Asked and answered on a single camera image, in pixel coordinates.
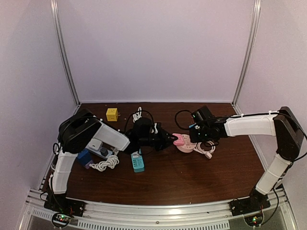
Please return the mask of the pink cube adapter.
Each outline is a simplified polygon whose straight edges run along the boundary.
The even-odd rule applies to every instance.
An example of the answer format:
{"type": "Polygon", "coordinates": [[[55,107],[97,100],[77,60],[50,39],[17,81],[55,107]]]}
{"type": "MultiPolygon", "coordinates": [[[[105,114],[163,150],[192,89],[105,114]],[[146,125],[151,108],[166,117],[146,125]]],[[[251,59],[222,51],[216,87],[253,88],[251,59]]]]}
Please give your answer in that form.
{"type": "Polygon", "coordinates": [[[173,144],[175,146],[183,146],[185,144],[182,134],[173,133],[172,135],[177,138],[176,140],[173,141],[173,144]]]}

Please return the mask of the pink round socket base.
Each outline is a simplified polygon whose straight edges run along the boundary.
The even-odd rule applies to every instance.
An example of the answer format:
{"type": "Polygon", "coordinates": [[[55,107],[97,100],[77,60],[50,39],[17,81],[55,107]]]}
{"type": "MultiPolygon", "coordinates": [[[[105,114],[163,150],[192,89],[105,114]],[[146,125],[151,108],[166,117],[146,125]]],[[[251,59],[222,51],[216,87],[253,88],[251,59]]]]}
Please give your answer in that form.
{"type": "Polygon", "coordinates": [[[183,152],[183,153],[193,152],[196,144],[191,142],[189,135],[182,134],[182,136],[184,138],[185,144],[183,146],[176,146],[178,148],[178,150],[183,152]]]}

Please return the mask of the yellow cube adapter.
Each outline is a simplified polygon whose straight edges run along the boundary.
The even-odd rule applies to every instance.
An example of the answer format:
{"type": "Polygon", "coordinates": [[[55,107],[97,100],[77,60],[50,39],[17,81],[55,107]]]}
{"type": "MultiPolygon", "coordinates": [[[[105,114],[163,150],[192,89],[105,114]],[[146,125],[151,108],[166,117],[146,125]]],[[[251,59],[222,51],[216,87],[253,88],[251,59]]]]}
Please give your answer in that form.
{"type": "Polygon", "coordinates": [[[118,108],[108,108],[106,111],[106,119],[108,122],[117,122],[120,117],[118,108]]]}

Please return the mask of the teal power strip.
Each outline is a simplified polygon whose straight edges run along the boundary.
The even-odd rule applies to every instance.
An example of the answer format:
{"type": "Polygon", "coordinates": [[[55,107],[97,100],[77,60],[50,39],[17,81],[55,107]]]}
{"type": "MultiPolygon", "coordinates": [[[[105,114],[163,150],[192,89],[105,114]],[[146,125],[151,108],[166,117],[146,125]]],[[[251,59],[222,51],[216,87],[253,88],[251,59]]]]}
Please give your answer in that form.
{"type": "Polygon", "coordinates": [[[141,149],[131,154],[131,162],[135,173],[141,173],[145,170],[141,149]]]}

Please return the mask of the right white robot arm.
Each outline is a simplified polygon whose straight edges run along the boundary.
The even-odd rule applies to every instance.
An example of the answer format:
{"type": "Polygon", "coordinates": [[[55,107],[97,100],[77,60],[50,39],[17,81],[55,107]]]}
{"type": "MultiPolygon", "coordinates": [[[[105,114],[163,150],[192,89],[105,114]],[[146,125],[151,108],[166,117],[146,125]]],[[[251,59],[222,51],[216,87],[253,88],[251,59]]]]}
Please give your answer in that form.
{"type": "Polygon", "coordinates": [[[193,124],[188,127],[193,143],[212,141],[236,136],[276,137],[277,150],[272,163],[246,200],[249,211],[257,211],[264,204],[264,195],[270,192],[289,167],[300,159],[304,130],[287,106],[277,111],[232,116],[214,116],[207,106],[191,114],[193,124]]]}

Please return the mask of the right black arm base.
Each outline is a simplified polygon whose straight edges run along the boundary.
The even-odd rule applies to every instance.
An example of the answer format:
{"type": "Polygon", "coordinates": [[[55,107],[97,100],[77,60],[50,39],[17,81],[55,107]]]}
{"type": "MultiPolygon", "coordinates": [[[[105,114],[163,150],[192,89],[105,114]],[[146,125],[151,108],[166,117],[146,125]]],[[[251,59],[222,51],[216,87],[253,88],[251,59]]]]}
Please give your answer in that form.
{"type": "Polygon", "coordinates": [[[247,198],[235,198],[229,202],[232,216],[244,215],[256,211],[261,208],[271,206],[267,194],[262,194],[254,187],[247,198]]]}

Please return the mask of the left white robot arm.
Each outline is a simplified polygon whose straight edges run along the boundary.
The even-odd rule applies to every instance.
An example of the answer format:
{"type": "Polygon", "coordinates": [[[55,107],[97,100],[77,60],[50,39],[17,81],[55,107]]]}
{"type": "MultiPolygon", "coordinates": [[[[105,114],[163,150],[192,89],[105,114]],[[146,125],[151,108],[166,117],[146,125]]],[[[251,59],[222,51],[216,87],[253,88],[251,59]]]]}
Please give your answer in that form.
{"type": "Polygon", "coordinates": [[[77,155],[85,149],[99,150],[103,144],[115,151],[127,154],[137,152],[140,147],[164,150],[178,138],[162,128],[152,116],[139,116],[133,120],[131,129],[119,131],[103,122],[88,109],[83,109],[64,121],[59,127],[58,141],[53,145],[54,172],[49,179],[53,195],[50,204],[59,213],[69,209],[69,202],[61,195],[67,191],[68,178],[77,155]]]}

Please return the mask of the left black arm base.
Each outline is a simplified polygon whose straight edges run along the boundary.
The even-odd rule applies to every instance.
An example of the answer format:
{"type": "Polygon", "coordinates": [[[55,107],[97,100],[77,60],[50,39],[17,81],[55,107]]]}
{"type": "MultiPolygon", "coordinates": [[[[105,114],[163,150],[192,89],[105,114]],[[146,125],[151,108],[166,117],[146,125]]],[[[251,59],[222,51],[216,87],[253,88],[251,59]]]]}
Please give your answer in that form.
{"type": "Polygon", "coordinates": [[[85,202],[69,199],[66,197],[66,193],[58,195],[54,194],[51,188],[48,187],[47,198],[44,202],[44,208],[71,217],[82,217],[85,208],[85,202]]]}

